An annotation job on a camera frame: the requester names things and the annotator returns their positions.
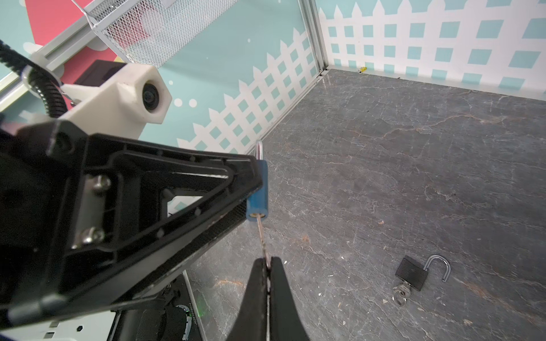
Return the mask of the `small key for blue padlock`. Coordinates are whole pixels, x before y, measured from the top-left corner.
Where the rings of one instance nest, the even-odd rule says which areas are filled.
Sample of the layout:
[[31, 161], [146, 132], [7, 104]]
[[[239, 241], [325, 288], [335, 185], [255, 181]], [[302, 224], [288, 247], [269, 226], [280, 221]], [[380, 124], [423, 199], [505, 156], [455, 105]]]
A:
[[262, 216], [261, 215], [257, 216], [257, 226], [258, 226], [258, 230], [259, 230], [260, 244], [262, 246], [263, 258], [265, 260], [267, 270], [269, 271], [271, 269], [271, 258], [270, 258], [269, 254], [268, 254], [268, 251], [267, 251], [267, 245], [266, 245], [265, 233], [264, 233], [264, 226], [263, 226], [263, 223], [262, 223]]

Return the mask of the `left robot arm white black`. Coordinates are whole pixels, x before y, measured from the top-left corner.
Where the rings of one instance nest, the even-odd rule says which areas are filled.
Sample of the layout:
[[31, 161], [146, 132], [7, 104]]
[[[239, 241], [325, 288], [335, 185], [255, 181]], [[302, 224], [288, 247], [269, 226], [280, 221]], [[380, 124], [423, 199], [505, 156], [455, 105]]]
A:
[[151, 65], [97, 62], [75, 85], [6, 44], [45, 113], [1, 133], [1, 328], [152, 304], [242, 224], [257, 159], [142, 142], [172, 97]]

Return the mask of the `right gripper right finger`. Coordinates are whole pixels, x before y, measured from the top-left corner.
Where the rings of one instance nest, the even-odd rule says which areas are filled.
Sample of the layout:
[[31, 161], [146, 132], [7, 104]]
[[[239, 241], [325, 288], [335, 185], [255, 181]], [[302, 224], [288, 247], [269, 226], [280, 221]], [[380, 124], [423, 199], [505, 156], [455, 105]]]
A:
[[300, 320], [291, 288], [279, 257], [271, 258], [270, 339], [274, 341], [309, 340]]

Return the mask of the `small blue padlock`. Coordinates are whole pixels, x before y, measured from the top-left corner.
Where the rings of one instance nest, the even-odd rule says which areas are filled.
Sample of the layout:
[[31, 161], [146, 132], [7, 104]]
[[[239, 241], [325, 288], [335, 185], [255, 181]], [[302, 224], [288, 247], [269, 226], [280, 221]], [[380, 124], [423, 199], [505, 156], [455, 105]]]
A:
[[268, 164], [264, 158], [264, 146], [258, 140], [255, 146], [255, 157], [260, 169], [262, 187], [247, 199], [247, 220], [262, 224], [269, 215], [269, 172]]

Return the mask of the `black padlock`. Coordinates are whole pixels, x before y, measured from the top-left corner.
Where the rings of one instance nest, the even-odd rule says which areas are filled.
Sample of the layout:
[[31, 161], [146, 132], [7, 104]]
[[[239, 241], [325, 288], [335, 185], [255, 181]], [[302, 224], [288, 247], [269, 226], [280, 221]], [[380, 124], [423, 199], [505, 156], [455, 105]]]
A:
[[439, 254], [432, 254], [424, 265], [410, 256], [404, 256], [395, 272], [395, 276], [408, 283], [415, 290], [421, 291], [429, 275], [429, 267], [432, 265], [432, 262], [436, 260], [444, 263], [446, 270], [442, 277], [442, 281], [447, 282], [451, 275], [452, 267], [449, 261]]

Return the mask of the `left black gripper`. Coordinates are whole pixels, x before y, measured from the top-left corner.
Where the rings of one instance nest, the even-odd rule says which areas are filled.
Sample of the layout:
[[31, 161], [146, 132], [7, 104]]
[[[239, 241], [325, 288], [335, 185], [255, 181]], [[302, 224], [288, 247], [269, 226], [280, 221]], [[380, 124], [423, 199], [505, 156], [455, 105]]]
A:
[[245, 218], [256, 158], [85, 132], [1, 133], [1, 326], [160, 291]]

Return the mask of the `silver key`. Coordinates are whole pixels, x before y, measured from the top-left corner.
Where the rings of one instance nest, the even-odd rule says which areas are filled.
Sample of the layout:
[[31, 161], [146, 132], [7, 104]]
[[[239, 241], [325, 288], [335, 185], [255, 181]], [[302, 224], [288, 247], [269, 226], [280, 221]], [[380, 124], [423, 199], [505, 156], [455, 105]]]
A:
[[411, 294], [411, 285], [404, 281], [393, 288], [392, 300], [397, 306], [403, 307]]

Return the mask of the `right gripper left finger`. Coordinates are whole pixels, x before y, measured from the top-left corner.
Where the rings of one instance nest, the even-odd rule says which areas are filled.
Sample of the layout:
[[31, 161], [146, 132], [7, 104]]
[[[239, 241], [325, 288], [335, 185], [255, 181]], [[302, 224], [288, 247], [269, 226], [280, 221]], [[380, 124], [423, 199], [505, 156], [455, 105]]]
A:
[[241, 307], [226, 340], [266, 340], [268, 272], [263, 258], [254, 261]]

